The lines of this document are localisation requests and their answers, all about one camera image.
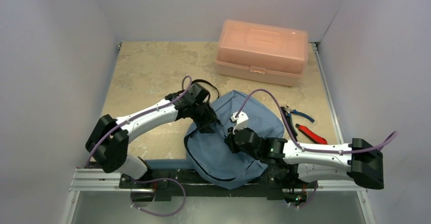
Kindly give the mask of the blue student backpack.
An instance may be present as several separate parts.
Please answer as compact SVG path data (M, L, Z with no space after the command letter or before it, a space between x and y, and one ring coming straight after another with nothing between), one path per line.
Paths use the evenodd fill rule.
M238 90L224 94L211 105L220 120L210 126L212 134L200 133L192 123L183 137L184 159L150 159L148 164L152 169L192 169L214 185L235 189L260 177L269 165L234 145L229 131L234 126L231 116L244 106L248 128L264 139L282 138L285 126L269 108Z

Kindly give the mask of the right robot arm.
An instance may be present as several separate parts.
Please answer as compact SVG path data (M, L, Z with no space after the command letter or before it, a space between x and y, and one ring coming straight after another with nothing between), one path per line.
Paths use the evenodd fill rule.
M294 143L284 138L263 138L250 128L229 128L224 140L232 153L243 152L270 167L286 169L285 180L297 187L319 180L349 180L356 185L384 188L383 153L366 140L350 144Z

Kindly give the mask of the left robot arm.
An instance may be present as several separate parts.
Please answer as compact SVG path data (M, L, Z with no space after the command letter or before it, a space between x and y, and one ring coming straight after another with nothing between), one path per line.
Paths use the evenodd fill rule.
M215 133L211 126L220 120L209 98L206 88L192 82L136 113L117 118L106 114L99 118L85 149L105 173L120 172L131 177L139 188L145 188L151 183L150 167L144 160L129 155L128 145L161 125L185 118L192 119L200 133Z

